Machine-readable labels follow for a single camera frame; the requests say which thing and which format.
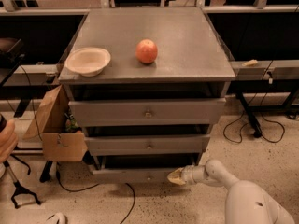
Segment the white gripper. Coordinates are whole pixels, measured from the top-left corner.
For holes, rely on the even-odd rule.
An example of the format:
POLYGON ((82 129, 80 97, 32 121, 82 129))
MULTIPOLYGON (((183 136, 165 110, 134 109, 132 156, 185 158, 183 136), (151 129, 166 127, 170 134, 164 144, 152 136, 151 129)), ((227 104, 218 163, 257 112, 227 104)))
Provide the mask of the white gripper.
POLYGON ((173 184, 183 186, 185 184, 194 185, 203 183, 207 178, 206 169, 203 165, 188 165, 186 167, 178 168, 171 172, 167 178, 173 184))

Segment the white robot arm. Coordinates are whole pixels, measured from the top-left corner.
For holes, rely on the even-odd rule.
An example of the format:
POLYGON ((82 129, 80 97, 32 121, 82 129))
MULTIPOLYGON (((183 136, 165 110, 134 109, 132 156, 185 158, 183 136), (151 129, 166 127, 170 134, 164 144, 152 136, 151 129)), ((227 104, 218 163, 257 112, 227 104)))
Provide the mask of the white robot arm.
POLYGON ((218 160, 178 168, 167 178, 177 185, 225 187, 225 224, 295 224, 292 215, 263 188, 237 178, 218 160))

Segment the person's hand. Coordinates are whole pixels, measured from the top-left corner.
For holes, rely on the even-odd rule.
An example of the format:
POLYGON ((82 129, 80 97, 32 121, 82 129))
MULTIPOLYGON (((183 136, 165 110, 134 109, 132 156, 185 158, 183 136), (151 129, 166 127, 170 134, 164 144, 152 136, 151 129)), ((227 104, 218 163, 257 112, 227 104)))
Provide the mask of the person's hand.
POLYGON ((0 163, 7 160, 19 141, 15 132, 15 121, 9 120, 0 132, 0 163))

